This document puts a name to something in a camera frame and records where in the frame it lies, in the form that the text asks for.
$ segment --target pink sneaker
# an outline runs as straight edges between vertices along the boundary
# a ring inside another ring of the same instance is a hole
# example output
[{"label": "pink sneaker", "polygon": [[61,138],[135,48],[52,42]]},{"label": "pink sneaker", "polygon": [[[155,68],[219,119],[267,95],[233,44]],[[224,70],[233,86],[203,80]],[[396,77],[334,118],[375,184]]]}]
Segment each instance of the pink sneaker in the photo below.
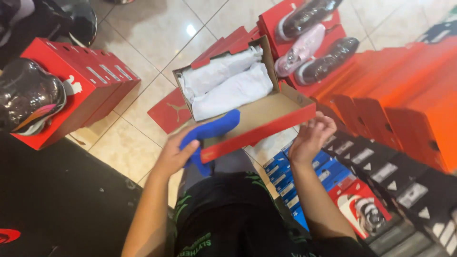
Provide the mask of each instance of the pink sneaker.
[{"label": "pink sneaker", "polygon": [[287,77],[300,65],[304,64],[319,49],[325,36],[325,26],[317,24],[308,32],[301,35],[286,55],[281,56],[275,63],[279,77]]}]

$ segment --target puma cat logo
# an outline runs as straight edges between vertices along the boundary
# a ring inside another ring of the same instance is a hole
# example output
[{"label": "puma cat logo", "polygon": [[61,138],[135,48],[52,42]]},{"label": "puma cat logo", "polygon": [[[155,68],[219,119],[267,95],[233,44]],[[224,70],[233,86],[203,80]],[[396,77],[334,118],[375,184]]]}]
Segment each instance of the puma cat logo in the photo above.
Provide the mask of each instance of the puma cat logo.
[{"label": "puma cat logo", "polygon": [[76,93],[83,91],[81,83],[79,83],[79,82],[73,83],[73,81],[74,81],[73,75],[70,75],[70,78],[64,81],[65,94],[67,96],[72,96]]},{"label": "puma cat logo", "polygon": [[167,105],[176,110],[176,114],[178,115],[178,119],[176,120],[176,122],[179,122],[179,111],[180,110],[186,110],[187,106],[186,105],[177,106],[177,105],[170,104],[170,103],[167,103]]}]

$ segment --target open shoe box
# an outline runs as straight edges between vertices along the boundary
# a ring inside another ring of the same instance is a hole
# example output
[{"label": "open shoe box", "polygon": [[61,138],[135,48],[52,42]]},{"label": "open shoe box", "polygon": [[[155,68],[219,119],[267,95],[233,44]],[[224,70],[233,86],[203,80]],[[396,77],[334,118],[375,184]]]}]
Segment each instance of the open shoe box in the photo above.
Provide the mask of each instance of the open shoe box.
[{"label": "open shoe box", "polygon": [[[202,142],[201,159],[203,163],[212,161],[244,146],[254,144],[268,136],[308,121],[316,115],[316,105],[311,99],[285,83],[279,85],[270,44],[266,36],[247,43],[243,49],[237,46],[237,51],[257,45],[260,45],[263,49],[262,63],[265,63],[268,75],[273,82],[273,91],[262,99],[237,108],[241,112],[240,123],[232,131],[221,137],[205,139]],[[229,50],[229,52],[231,54],[237,53],[233,50]],[[178,80],[178,73],[189,67],[190,65],[174,70],[173,74],[192,113],[191,104],[184,96]],[[207,119],[205,122],[215,120],[223,115],[225,114]]]}]

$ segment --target hand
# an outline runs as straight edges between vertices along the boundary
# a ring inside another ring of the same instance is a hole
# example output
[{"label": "hand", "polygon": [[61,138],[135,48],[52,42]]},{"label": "hand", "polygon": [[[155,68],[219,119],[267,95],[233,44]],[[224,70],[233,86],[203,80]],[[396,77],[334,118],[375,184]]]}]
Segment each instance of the hand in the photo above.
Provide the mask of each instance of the hand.
[{"label": "hand", "polygon": [[290,163],[294,167],[309,167],[324,142],[336,131],[332,118],[316,112],[316,117],[302,124],[297,138],[289,150]]},{"label": "hand", "polygon": [[193,140],[182,151],[179,146],[181,145],[183,138],[199,125],[201,124],[185,127],[180,132],[168,138],[165,147],[152,168],[151,174],[154,173],[159,176],[163,175],[166,178],[170,178],[171,175],[184,167],[187,160],[195,153],[198,146],[200,146],[200,142],[198,140]]}]

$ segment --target gray pants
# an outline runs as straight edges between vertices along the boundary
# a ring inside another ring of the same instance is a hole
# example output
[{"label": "gray pants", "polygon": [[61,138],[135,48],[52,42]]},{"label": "gray pants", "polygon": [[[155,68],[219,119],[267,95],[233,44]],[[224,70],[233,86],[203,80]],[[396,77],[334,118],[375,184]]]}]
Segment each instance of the gray pants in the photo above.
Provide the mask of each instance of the gray pants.
[{"label": "gray pants", "polygon": [[[257,170],[255,170],[251,160],[243,149],[238,149],[235,152],[231,152],[214,160],[214,167],[212,167],[212,171],[213,174],[218,172],[236,173],[246,171],[257,173]],[[191,186],[197,184],[205,178],[206,177],[201,175],[194,164],[184,169],[178,196],[181,196],[187,189],[191,188]]]}]

